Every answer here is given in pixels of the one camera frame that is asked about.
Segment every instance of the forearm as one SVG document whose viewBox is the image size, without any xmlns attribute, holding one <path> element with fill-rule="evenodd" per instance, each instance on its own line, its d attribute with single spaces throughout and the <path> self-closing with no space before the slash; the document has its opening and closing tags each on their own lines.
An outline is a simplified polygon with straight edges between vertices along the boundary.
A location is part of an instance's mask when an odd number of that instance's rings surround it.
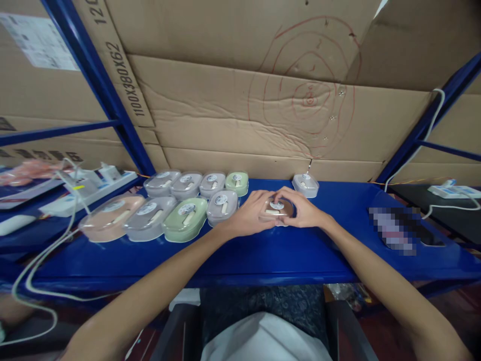
<svg viewBox="0 0 481 361">
<path fill-rule="evenodd" d="M 363 284 L 408 331 L 418 358 L 423 351 L 430 355 L 444 352 L 439 359 L 461 359 L 449 358 L 460 356 L 458 352 L 469 355 L 449 321 L 389 264 L 337 223 L 325 232 Z"/>
<path fill-rule="evenodd" d="M 213 229 L 162 263 L 87 321 L 72 338 L 62 360 L 118 358 L 229 239 L 225 230 Z"/>
</svg>

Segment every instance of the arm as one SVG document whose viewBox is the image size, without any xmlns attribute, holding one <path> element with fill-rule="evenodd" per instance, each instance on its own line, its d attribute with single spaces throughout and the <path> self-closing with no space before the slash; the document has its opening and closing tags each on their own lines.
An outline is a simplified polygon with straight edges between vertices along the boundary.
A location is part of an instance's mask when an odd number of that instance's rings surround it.
<svg viewBox="0 0 481 361">
<path fill-rule="evenodd" d="M 259 212 L 274 192 L 254 191 L 227 221 L 162 263 L 88 320 L 72 337 L 62 361 L 121 360 L 135 336 L 181 291 L 228 240 L 272 228 Z"/>
<path fill-rule="evenodd" d="M 449 321 L 389 264 L 301 193 L 284 187 L 275 202 L 280 197 L 293 202 L 298 212 L 295 218 L 283 222 L 295 227 L 320 227 L 329 235 L 362 283 L 408 332 L 419 360 L 472 359 Z"/>
</svg>

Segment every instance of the chair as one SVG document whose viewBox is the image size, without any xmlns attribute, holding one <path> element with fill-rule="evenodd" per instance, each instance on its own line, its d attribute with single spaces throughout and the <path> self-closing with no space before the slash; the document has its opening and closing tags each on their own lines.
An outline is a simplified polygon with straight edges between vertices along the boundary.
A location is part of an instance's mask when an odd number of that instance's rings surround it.
<svg viewBox="0 0 481 361">
<path fill-rule="evenodd" d="M 346 301 L 326 303 L 330 355 L 339 361 L 340 329 L 359 361 L 378 361 L 366 335 Z M 198 361 L 202 354 L 200 307 L 178 304 L 171 312 L 150 361 Z"/>
</svg>

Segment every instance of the dark patterned pants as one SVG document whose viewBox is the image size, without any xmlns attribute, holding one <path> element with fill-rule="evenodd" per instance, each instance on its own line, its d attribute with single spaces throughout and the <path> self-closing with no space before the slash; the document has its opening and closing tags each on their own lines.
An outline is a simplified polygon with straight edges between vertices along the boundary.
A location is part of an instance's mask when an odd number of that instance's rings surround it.
<svg viewBox="0 0 481 361">
<path fill-rule="evenodd" d="M 322 284 L 201 288 L 200 309 L 204 346 L 237 321 L 268 312 L 320 339 L 329 349 Z"/>
</svg>

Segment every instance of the pixelated blur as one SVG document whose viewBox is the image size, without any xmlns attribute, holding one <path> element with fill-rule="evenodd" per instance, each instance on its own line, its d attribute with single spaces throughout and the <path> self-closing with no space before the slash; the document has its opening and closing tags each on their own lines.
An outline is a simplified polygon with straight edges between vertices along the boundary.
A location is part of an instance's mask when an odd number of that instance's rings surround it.
<svg viewBox="0 0 481 361">
<path fill-rule="evenodd" d="M 408 208 L 369 208 L 369 218 L 386 246 L 404 256 L 415 256 L 419 246 L 445 245 Z"/>
</svg>

